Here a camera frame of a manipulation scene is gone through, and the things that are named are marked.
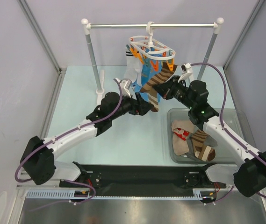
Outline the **white striped sock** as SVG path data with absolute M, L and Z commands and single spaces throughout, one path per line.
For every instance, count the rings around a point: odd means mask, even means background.
M 126 55 L 126 71 L 124 78 L 131 80 L 133 83 L 137 81 L 138 76 L 141 74 L 142 64 L 140 60 L 133 56 L 127 45 L 125 48 Z

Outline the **beige red sock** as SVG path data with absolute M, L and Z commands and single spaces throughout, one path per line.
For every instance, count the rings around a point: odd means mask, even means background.
M 171 130 L 175 139 L 186 141 L 189 135 L 194 132 L 194 125 L 189 120 L 174 120 Z
M 177 156 L 181 156 L 189 152 L 186 136 L 182 134 L 173 134 L 173 150 Z

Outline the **grey sock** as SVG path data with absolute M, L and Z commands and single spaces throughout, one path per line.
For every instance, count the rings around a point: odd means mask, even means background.
M 217 147 L 218 143 L 215 139 L 213 139 L 211 136 L 207 136 L 204 144 L 209 147 Z

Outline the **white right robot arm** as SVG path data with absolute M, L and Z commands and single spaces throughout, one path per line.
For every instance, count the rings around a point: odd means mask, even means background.
M 214 164 L 199 175 L 199 183 L 210 187 L 215 182 L 235 186 L 245 197 L 251 197 L 266 188 L 266 151 L 261 152 L 238 136 L 208 103 L 206 83 L 195 80 L 186 87 L 173 76 L 163 84 L 153 86 L 165 100 L 175 98 L 186 106 L 190 121 L 211 136 L 219 146 L 228 149 L 236 167 Z

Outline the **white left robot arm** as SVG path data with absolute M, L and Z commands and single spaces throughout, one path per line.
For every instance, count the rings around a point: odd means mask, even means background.
M 57 178 L 68 180 L 76 187 L 84 185 L 86 175 L 83 167 L 77 162 L 59 162 L 57 158 L 77 144 L 107 131 L 114 119 L 127 113 L 143 116 L 153 108 L 139 93 L 135 96 L 132 98 L 108 92 L 100 105 L 78 126 L 47 139 L 32 137 L 20 161 L 30 180 L 36 185 L 42 185 Z

